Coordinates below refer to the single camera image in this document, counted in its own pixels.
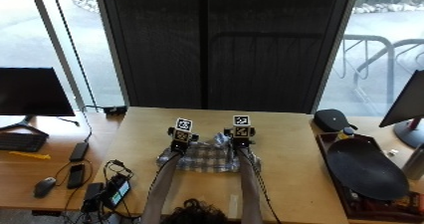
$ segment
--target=checkered cloth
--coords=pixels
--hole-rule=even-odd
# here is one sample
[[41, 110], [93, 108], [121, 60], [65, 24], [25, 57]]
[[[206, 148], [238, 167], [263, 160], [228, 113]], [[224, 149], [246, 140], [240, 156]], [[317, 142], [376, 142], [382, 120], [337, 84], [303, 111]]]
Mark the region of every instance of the checkered cloth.
[[[171, 157], [171, 148], [167, 147], [158, 156], [156, 165], [162, 166]], [[248, 153], [255, 168], [260, 171], [260, 159]], [[191, 142], [186, 155], [180, 158], [176, 169], [196, 172], [238, 172], [238, 156], [231, 151], [228, 138], [218, 133], [212, 140]]]

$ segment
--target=wooden desk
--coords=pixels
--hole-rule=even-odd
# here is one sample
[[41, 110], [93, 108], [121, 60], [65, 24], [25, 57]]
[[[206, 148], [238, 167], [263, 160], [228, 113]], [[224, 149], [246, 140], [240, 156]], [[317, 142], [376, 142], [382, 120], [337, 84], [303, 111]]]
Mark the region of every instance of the wooden desk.
[[[413, 149], [402, 143], [402, 141], [396, 137], [392, 125], [385, 127], [378, 127], [382, 117], [377, 116], [351, 116], [347, 118], [348, 122], [358, 127], [356, 133], [372, 136], [376, 140], [380, 148], [384, 152], [392, 149], [397, 150], [397, 154], [390, 156], [392, 162], [401, 167], [408, 160]], [[309, 122], [313, 133], [321, 133], [320, 129], [316, 127], [313, 122]], [[409, 180], [409, 187], [412, 191], [424, 193], [424, 178], [417, 181]], [[377, 221], [361, 221], [349, 220], [349, 223], [377, 223], [377, 224], [396, 224], [394, 222], [377, 222]]]
[[[194, 121], [200, 140], [210, 140], [231, 127], [231, 117], [248, 114], [256, 135], [252, 152], [261, 159], [261, 178], [276, 216], [288, 223], [347, 223], [335, 188], [308, 126], [309, 117], [299, 113], [223, 112], [130, 108], [103, 161], [118, 159], [135, 172], [126, 204], [133, 214], [143, 211], [147, 192], [158, 167], [155, 160], [170, 145], [167, 129], [176, 118]], [[98, 172], [95, 181], [105, 181]], [[218, 207], [230, 219], [240, 217], [238, 173], [176, 171], [163, 207], [170, 214], [188, 198]], [[273, 222], [264, 199], [260, 199], [263, 220]]]
[[[79, 126], [54, 117], [38, 116], [32, 120], [33, 126], [50, 134], [37, 153], [50, 154], [51, 159], [37, 159], [9, 154], [5, 150], [0, 151], [1, 208], [63, 210], [73, 192], [73, 190], [66, 189], [66, 180], [61, 186], [54, 187], [42, 199], [33, 197], [33, 188], [39, 180], [54, 176], [59, 168], [69, 162], [67, 158], [75, 143], [81, 142], [89, 134], [89, 127], [82, 114], [75, 112], [75, 115], [69, 119], [75, 120]], [[122, 118], [122, 116], [106, 117], [103, 113], [87, 113], [89, 124], [93, 128], [89, 139], [90, 147], [86, 153], [86, 158], [93, 162], [94, 174], [91, 179], [103, 160]], [[21, 119], [20, 116], [0, 116], [0, 126], [12, 124]], [[65, 178], [67, 170], [69, 168], [59, 173], [58, 182]], [[85, 186], [79, 188], [70, 199], [67, 210], [79, 210], [83, 194]]]

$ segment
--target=glass door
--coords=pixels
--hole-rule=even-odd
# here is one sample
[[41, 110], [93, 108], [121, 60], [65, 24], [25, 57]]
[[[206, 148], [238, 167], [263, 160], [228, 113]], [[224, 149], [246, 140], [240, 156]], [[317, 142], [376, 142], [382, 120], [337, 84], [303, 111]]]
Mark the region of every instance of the glass door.
[[385, 115], [424, 69], [424, 0], [356, 0], [319, 110]]

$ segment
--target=window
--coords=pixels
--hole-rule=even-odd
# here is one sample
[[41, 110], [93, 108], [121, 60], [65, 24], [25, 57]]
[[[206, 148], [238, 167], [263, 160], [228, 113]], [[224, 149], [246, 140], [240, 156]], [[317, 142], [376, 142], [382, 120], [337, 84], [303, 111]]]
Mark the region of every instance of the window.
[[123, 96], [95, 0], [0, 0], [0, 66], [53, 67], [73, 108]]
[[424, 69], [424, 0], [356, 0], [319, 110], [385, 115]]

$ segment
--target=phone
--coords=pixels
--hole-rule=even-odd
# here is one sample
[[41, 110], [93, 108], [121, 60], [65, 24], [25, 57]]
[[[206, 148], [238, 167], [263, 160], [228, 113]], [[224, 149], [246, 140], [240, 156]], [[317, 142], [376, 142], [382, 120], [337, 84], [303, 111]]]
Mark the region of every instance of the phone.
[[106, 191], [102, 196], [105, 207], [114, 210], [130, 189], [129, 178], [123, 174], [117, 173], [106, 184]]
[[83, 172], [85, 165], [83, 163], [75, 164], [70, 166], [69, 169], [69, 178], [67, 178], [67, 189], [77, 188], [83, 183]]

